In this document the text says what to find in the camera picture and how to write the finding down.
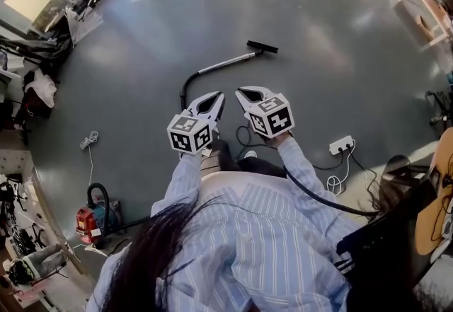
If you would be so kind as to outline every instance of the power strip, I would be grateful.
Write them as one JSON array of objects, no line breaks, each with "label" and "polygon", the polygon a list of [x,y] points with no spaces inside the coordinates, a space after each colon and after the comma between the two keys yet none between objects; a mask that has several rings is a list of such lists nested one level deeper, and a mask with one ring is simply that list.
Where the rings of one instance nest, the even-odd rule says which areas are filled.
[{"label": "power strip", "polygon": [[332,144],[329,145],[329,151],[331,152],[332,155],[337,155],[341,151],[346,151],[348,150],[349,147],[354,146],[354,141],[352,140],[351,136],[346,136],[343,137],[342,139],[339,139],[338,141],[333,142]]}]

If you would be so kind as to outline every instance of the black and white marker cube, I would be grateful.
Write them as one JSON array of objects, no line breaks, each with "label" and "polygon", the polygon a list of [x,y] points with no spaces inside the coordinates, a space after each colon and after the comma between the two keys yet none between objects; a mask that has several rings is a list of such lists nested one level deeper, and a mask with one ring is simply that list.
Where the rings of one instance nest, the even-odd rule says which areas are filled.
[{"label": "black and white marker cube", "polygon": [[247,112],[253,131],[270,139],[294,127],[291,107],[281,93],[252,104]]},{"label": "black and white marker cube", "polygon": [[170,145],[173,150],[198,154],[212,142],[208,120],[176,115],[167,127]]}]

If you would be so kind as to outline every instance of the hand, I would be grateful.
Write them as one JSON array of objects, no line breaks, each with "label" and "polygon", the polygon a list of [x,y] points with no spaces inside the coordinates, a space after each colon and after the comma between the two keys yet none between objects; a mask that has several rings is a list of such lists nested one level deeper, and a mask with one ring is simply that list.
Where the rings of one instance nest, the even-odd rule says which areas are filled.
[{"label": "hand", "polygon": [[268,143],[269,145],[271,145],[271,147],[275,147],[277,149],[278,146],[280,146],[281,143],[289,137],[292,137],[292,135],[289,133],[289,131],[286,131],[282,134],[279,134],[278,136],[275,136],[273,139],[269,140]]}]

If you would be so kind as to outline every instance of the striped shirt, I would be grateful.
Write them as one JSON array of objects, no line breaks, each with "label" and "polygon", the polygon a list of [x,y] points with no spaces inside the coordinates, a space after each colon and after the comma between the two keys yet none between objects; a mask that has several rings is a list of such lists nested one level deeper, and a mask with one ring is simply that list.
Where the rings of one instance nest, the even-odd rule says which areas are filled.
[{"label": "striped shirt", "polygon": [[[293,138],[284,140],[278,152],[299,182],[336,200],[324,190]],[[254,303],[262,311],[345,311],[349,286],[333,263],[339,260],[336,244],[357,225],[310,198],[292,181],[281,179],[284,185],[275,190],[273,183],[260,183],[263,175],[258,174],[243,187],[214,183],[215,190],[200,196],[200,163],[201,155],[185,154],[164,199],[151,211],[154,215],[183,198],[199,197],[200,202],[221,198],[193,219],[194,227],[172,262],[170,270],[192,261],[172,277],[169,310],[248,311]],[[123,253],[105,262],[88,312],[99,310],[96,301],[103,300]]]}]

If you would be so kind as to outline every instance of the desk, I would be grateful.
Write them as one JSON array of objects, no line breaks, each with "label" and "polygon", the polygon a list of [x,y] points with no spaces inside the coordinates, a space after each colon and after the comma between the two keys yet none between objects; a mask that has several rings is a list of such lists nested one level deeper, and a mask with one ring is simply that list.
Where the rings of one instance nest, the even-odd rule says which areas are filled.
[{"label": "desk", "polygon": [[434,19],[436,20],[437,26],[431,29],[431,32],[435,32],[437,29],[442,31],[442,34],[431,40],[429,46],[432,47],[438,42],[443,41],[444,39],[453,38],[452,22],[449,19],[448,13],[441,6],[437,5],[435,0],[421,0],[426,8],[430,11]]}]

